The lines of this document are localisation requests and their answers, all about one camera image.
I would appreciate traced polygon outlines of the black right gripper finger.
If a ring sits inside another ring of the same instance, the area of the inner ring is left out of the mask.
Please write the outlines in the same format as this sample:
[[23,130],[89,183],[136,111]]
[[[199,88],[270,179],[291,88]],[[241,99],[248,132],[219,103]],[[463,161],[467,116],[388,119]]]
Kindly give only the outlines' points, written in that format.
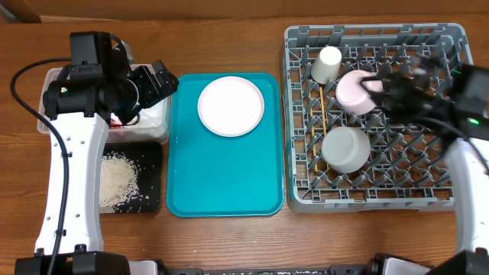
[[381,109],[383,108],[383,101],[386,99],[387,94],[384,90],[372,90],[372,89],[365,89],[365,98],[361,102],[361,107],[363,109],[374,109],[378,108]]
[[369,82],[379,82],[382,83],[384,79],[380,76],[365,76],[361,79],[361,84],[369,83]]

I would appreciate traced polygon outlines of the white napkin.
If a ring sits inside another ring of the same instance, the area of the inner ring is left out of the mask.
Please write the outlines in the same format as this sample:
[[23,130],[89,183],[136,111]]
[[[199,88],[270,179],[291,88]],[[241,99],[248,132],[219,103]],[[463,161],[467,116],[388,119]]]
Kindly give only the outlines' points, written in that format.
[[142,109],[139,112],[140,121],[135,125],[136,128],[149,128],[158,126],[165,118],[167,100],[164,99],[156,105]]

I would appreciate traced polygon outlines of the pale green cup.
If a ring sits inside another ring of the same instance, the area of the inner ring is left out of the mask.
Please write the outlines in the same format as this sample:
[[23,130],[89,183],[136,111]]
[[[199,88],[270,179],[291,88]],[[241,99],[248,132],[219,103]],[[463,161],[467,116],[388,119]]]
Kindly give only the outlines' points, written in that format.
[[321,49],[311,69],[312,78],[319,84],[337,79],[342,63],[342,52],[333,46]]

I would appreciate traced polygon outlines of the red snack wrapper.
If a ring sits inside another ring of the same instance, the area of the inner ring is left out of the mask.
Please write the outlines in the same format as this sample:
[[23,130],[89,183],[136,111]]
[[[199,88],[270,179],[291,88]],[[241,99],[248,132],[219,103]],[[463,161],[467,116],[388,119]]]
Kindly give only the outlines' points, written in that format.
[[111,119],[110,128],[122,128],[122,125],[120,125],[115,119]]

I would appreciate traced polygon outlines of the wooden chopstick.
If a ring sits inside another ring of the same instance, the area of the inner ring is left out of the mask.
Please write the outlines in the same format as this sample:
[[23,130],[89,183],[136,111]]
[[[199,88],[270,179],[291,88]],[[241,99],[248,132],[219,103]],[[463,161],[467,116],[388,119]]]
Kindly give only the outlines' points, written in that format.
[[327,135],[327,126],[328,126],[328,120],[325,111],[326,111],[328,100],[325,99],[326,93],[322,86],[319,87],[319,95],[320,95],[321,110],[322,110],[322,129],[323,129],[322,149],[325,149],[325,137]]
[[311,125],[311,145],[312,145],[312,149],[313,149],[313,163],[314,163],[314,171],[317,172],[318,168],[317,168],[317,163],[314,162],[314,160],[316,159],[316,142],[317,140],[315,139],[316,138],[316,134],[315,134],[315,125],[316,125],[316,121],[317,119],[315,118],[314,114],[313,114],[313,108],[312,107],[309,111],[309,114],[310,114],[310,122],[312,123]]

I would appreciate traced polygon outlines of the grey bowl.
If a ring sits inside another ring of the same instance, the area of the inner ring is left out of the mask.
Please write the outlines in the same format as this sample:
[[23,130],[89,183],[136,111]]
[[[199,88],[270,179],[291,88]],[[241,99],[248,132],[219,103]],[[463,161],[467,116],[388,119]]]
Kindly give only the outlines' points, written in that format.
[[337,127],[322,140],[322,159],[338,173],[361,169],[371,151],[368,136],[358,128]]

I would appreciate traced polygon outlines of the large pink plate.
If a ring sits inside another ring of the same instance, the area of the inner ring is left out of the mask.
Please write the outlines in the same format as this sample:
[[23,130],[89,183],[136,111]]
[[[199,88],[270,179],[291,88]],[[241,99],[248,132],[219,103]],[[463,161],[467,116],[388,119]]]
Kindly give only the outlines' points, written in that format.
[[212,133],[233,138],[252,131],[264,115],[264,97],[250,80],[224,76],[208,84],[198,100],[198,115]]

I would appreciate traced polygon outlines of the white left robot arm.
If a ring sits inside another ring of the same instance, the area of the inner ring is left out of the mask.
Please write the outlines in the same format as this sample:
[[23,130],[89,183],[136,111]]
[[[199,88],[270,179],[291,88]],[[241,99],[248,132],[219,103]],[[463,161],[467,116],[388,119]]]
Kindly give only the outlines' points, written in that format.
[[127,124],[174,94],[178,79],[160,60],[131,68],[126,46],[107,32],[74,32],[70,50],[37,113],[50,130],[47,204],[34,256],[17,259],[15,273],[165,275],[160,260],[105,251],[100,174],[112,116]]

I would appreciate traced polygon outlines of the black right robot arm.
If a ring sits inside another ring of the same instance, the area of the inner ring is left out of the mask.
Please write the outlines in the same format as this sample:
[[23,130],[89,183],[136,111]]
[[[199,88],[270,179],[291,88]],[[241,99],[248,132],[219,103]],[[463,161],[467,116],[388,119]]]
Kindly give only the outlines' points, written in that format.
[[415,124],[434,131],[441,140],[443,160],[455,195],[458,226],[455,255],[437,267],[389,254],[377,254],[367,274],[486,274],[488,272],[488,70],[462,65],[443,99],[428,95],[430,78],[439,68],[423,62],[413,77],[390,73],[360,80],[381,82],[380,92],[368,89],[370,99],[393,123]]

